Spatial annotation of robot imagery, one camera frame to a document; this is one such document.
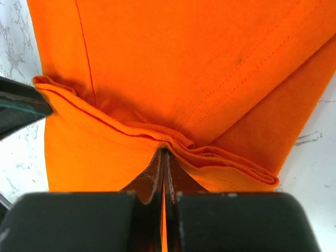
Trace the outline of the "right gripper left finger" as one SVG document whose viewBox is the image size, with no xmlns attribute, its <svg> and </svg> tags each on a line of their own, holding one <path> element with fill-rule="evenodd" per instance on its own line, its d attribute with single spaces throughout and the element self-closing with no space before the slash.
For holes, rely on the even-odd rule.
<svg viewBox="0 0 336 252">
<path fill-rule="evenodd" d="M 149 165 L 128 185 L 120 190 L 134 196 L 141 205 L 161 205 L 163 187 L 163 150 L 155 151 Z"/>
</svg>

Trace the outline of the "orange t shirt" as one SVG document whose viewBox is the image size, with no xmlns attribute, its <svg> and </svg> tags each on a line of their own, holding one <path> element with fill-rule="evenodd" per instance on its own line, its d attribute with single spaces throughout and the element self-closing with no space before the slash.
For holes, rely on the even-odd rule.
<svg viewBox="0 0 336 252">
<path fill-rule="evenodd" d="M 271 192 L 335 72 L 335 1 L 29 1 L 51 192 L 119 191 L 168 149 Z"/>
</svg>

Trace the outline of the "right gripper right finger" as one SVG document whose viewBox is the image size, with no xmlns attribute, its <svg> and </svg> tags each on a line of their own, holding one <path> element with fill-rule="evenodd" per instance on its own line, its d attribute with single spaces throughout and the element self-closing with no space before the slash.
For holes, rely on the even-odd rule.
<svg viewBox="0 0 336 252">
<path fill-rule="evenodd" d="M 169 150 L 165 150 L 164 186 L 166 203 L 175 204 L 178 192 L 196 194 L 208 192 L 178 163 Z"/>
</svg>

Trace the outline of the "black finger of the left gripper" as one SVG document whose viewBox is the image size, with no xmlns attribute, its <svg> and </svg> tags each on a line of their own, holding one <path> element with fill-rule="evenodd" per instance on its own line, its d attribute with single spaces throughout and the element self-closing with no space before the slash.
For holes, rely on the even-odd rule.
<svg viewBox="0 0 336 252">
<path fill-rule="evenodd" d="M 35 88 L 1 77 L 1 140 L 52 113 Z"/>
</svg>

